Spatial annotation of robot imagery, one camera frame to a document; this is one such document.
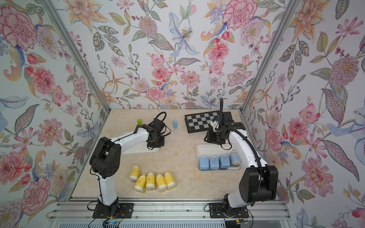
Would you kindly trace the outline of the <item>blue sharpener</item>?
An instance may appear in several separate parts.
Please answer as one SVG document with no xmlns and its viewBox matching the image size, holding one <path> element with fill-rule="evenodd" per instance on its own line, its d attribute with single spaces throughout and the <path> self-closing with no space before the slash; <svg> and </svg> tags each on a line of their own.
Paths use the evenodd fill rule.
<svg viewBox="0 0 365 228">
<path fill-rule="evenodd" d="M 202 156 L 199 158 L 199 170 L 200 171 L 208 171 L 210 169 L 209 158 L 206 156 Z"/>
<path fill-rule="evenodd" d="M 231 166 L 239 166 L 241 164 L 241 159 L 237 152 L 232 152 L 230 154 Z"/>
<path fill-rule="evenodd" d="M 215 171 L 220 169 L 219 158 L 216 156 L 212 156 L 209 159 L 209 170 Z"/>
<path fill-rule="evenodd" d="M 223 154 L 219 157 L 219 164 L 220 164 L 220 169 L 221 170 L 227 170 L 230 168 L 231 166 L 231 161 L 229 156 Z"/>
</svg>

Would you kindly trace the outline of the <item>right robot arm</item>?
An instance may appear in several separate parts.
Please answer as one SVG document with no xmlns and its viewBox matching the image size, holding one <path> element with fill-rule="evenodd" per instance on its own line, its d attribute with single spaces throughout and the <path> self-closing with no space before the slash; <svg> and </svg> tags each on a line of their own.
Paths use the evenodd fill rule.
<svg viewBox="0 0 365 228">
<path fill-rule="evenodd" d="M 274 200 L 278 169 L 259 155 L 249 140 L 243 123 L 234 122 L 232 116 L 223 111 L 223 98 L 220 99 L 219 115 L 211 122 L 211 126 L 212 130 L 207 132 L 204 141 L 220 146 L 229 143 L 245 168 L 238 190 L 225 195 L 222 200 L 223 213 L 233 217 L 235 213 L 241 213 L 256 202 Z"/>
</svg>

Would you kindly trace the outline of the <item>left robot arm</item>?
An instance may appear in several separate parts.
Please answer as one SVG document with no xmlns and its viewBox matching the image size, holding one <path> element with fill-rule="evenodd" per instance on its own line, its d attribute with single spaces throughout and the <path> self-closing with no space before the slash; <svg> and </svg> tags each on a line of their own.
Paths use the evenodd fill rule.
<svg viewBox="0 0 365 228">
<path fill-rule="evenodd" d="M 100 138 L 89 164 L 90 174 L 97 176 L 100 195 L 97 209 L 104 215 L 114 217 L 118 214 L 119 199 L 115 188 L 115 175 L 120 166 L 121 155 L 132 147 L 146 143 L 146 148 L 153 150 L 164 146 L 169 128 L 164 123 L 166 112 L 160 112 L 149 124 L 137 125 L 135 130 L 115 139 Z"/>
</svg>

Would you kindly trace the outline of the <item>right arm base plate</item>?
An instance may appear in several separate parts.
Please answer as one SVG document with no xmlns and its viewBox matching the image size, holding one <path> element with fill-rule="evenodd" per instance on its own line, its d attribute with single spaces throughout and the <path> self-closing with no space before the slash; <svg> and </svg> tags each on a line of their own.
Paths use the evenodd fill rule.
<svg viewBox="0 0 365 228">
<path fill-rule="evenodd" d="M 207 210 L 211 219 L 248 219 L 249 212 L 246 207 L 231 208 L 221 203 L 209 203 L 204 210 Z"/>
</svg>

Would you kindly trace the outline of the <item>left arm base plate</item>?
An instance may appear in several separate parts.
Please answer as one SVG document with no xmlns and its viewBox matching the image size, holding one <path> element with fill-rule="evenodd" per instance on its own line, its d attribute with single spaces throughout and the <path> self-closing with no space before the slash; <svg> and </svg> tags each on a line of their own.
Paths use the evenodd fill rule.
<svg viewBox="0 0 365 228">
<path fill-rule="evenodd" d="M 133 203 L 118 203 L 106 206 L 98 203 L 93 213 L 93 219 L 130 219 L 134 209 Z"/>
</svg>

